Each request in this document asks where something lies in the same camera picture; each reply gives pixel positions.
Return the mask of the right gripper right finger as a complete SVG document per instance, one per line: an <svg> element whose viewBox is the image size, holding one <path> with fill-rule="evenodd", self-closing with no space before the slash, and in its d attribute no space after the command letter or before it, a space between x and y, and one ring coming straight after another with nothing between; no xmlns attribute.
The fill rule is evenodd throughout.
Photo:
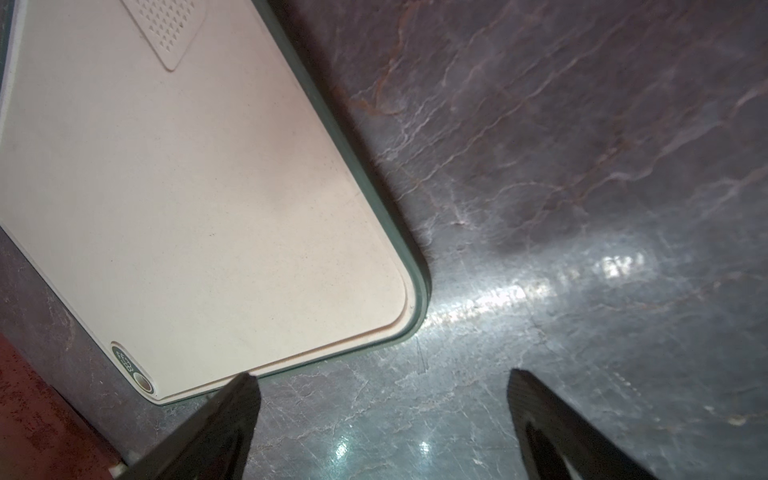
<svg viewBox="0 0 768 480"><path fill-rule="evenodd" d="M513 369L507 402L530 479L653 479L532 372Z"/></svg>

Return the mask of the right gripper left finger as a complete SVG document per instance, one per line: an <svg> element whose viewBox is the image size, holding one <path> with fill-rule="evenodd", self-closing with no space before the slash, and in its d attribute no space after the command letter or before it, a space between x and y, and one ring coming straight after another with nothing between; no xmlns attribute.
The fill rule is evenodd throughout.
<svg viewBox="0 0 768 480"><path fill-rule="evenodd" d="M241 479L261 407L258 379L243 372L122 479Z"/></svg>

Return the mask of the beige cutting board green rim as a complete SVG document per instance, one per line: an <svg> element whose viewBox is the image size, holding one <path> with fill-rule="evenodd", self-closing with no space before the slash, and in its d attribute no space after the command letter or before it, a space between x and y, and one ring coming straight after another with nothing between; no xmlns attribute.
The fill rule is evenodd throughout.
<svg viewBox="0 0 768 480"><path fill-rule="evenodd" d="M147 401L402 340L424 259L266 1L13 1L1 226Z"/></svg>

